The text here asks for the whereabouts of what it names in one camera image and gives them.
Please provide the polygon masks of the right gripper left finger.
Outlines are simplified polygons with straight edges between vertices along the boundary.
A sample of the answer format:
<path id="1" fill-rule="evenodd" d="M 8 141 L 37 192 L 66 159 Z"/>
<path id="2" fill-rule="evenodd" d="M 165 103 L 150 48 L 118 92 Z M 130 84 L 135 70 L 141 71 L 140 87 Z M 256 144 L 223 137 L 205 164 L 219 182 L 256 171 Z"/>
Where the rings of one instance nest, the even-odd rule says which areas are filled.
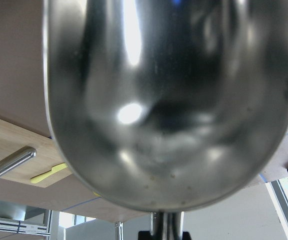
<path id="1" fill-rule="evenodd" d="M 150 231 L 139 231 L 137 240 L 151 240 Z"/>

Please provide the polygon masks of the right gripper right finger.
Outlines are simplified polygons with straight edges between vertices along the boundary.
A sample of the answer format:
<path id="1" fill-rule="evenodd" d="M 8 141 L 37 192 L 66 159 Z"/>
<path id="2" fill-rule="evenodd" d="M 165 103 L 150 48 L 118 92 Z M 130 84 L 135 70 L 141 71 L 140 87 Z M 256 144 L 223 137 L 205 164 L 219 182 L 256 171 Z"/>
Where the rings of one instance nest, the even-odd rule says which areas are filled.
<path id="1" fill-rule="evenodd" d="M 182 240 L 192 240 L 191 236 L 190 236 L 190 233 L 187 232 L 187 231 L 184 231 L 182 233 Z"/>

